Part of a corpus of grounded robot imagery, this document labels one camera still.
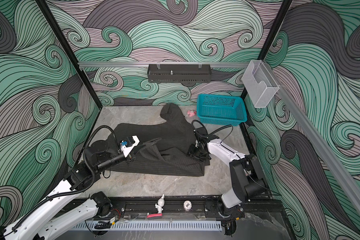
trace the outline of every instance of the folded cloth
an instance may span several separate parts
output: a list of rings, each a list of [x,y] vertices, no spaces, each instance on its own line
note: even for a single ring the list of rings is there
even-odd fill
[[[136,125],[120,123],[115,128],[118,140],[136,135],[143,147],[136,159],[129,164],[122,162],[111,171],[136,172],[158,175],[176,175],[199,177],[204,175],[204,167],[209,160],[201,162],[187,156],[188,148],[196,142],[193,128],[184,118],[180,108],[173,104],[164,105],[160,117],[167,122],[158,125]],[[109,147],[115,148],[115,141],[110,135]]]

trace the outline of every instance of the patterned wallpaper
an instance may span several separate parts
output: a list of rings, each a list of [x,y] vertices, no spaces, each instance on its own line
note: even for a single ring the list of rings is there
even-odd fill
[[[61,180],[98,111],[36,2],[0,0],[0,225]]]
[[[266,61],[360,185],[360,0],[289,10]],[[278,95],[246,123],[298,239],[360,239],[360,217]]]
[[[299,0],[295,5],[309,2]],[[79,61],[256,59],[282,0],[48,0]],[[196,104],[200,93],[240,96],[244,70],[217,68],[211,83],[149,83],[147,68],[87,68],[101,102]]]

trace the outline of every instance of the metal bar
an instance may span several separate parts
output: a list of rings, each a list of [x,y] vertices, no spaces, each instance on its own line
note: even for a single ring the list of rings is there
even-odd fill
[[[331,147],[321,136],[316,127],[312,124],[309,118],[300,110],[300,108],[294,102],[290,93],[280,86],[278,91],[279,96],[283,99],[285,105],[289,109],[289,112],[296,119],[299,126],[304,131],[304,134],[311,142],[317,155],[325,162],[337,182],[344,190],[347,197],[350,199],[355,209],[360,215],[360,187],[356,181],[350,175],[350,173],[343,166],[341,161],[337,158]]]
[[[287,15],[287,12],[288,12],[289,7],[291,6],[291,3],[292,3],[292,0],[283,0],[280,10],[277,13],[276,18],[274,19],[271,30],[269,31],[267,39],[265,40],[265,43],[260,51],[260,54],[259,54],[259,57],[257,58],[257,60],[265,59],[269,48],[271,47],[274,39],[276,38],[276,36],[279,32],[279,29],[281,27],[281,24],[283,23],[285,15]]]
[[[36,3],[39,6],[39,9],[43,13],[43,15],[44,15],[45,19],[47,20],[49,26],[51,27],[52,31],[56,35],[56,38],[60,42],[63,50],[65,51],[66,55],[68,56],[68,59],[71,61],[72,65],[75,67],[75,70],[76,70],[77,74],[79,75],[81,81],[84,83],[84,85],[88,89],[88,91],[89,91],[90,95],[92,96],[93,100],[95,101],[97,107],[99,109],[101,109],[102,104],[100,102],[99,97],[97,96],[95,90],[92,88],[91,82],[89,81],[85,72],[79,68],[79,65],[77,64],[78,60],[77,60],[75,54],[73,53],[71,47],[69,46],[67,39],[64,37],[56,19],[53,17],[53,14],[52,14],[51,10],[49,9],[47,3],[45,2],[45,0],[36,0]]]
[[[81,68],[148,68],[150,64],[196,64],[210,65],[211,68],[246,68],[249,62],[130,62],[130,61],[82,61],[78,62]]]

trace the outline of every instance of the wire mesh file holder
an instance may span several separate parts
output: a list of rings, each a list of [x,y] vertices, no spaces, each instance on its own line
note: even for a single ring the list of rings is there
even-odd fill
[[[255,108],[266,108],[280,86],[270,65],[262,60],[251,60],[242,81]]]

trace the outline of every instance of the wall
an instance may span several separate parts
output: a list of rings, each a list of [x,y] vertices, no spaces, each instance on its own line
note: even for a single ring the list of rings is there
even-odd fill
[[[98,112],[36,2],[0,0],[0,225],[61,180]]]
[[[360,185],[360,1],[287,13],[266,61]],[[360,217],[278,95],[248,131],[298,239],[360,239]]]
[[[79,61],[247,62],[258,57],[282,0],[47,2]],[[193,86],[149,83],[146,68],[87,72],[105,106],[192,105],[200,93],[243,90],[240,69],[214,69],[212,83]]]

